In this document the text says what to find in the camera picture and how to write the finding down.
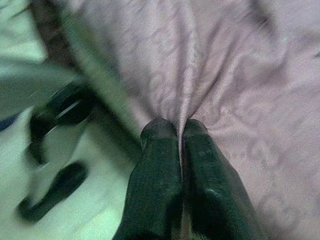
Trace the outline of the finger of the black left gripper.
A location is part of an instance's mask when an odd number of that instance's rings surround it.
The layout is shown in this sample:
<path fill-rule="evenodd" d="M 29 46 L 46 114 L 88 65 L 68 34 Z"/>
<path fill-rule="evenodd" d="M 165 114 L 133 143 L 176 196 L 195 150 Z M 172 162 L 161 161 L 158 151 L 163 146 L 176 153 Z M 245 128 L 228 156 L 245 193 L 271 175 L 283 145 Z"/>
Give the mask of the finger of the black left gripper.
<path fill-rule="evenodd" d="M 30 125 L 30 143 L 28 145 L 28 152 L 34 158 L 38 165 L 44 165 L 47 163 L 43 143 L 46 134 L 49 132 L 46 127 Z"/>
<path fill-rule="evenodd" d="M 26 196 L 16 208 L 20 218 L 29 223 L 41 220 L 52 208 L 67 199 L 88 177 L 88 166 L 76 161 L 61 169 L 45 195 L 36 202 Z"/>

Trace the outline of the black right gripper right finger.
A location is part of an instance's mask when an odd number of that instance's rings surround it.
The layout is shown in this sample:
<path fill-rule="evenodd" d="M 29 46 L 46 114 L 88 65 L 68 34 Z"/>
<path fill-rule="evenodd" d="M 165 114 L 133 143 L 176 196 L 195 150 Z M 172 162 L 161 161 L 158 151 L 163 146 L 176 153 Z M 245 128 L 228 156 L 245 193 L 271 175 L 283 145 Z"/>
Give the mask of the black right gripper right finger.
<path fill-rule="evenodd" d="M 194 240 L 265 240 L 238 172 L 203 123 L 186 122 L 183 158 L 188 176 L 190 235 Z"/>

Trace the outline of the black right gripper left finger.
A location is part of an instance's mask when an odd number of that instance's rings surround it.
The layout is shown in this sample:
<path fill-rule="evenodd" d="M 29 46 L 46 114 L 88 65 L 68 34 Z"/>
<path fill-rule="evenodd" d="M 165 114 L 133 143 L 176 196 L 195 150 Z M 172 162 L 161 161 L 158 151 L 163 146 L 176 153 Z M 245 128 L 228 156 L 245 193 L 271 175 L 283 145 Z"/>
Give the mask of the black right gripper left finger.
<path fill-rule="evenodd" d="M 149 122 L 140 135 L 141 155 L 132 170 L 115 240 L 170 240 L 183 209 L 183 185 L 175 126 Z"/>

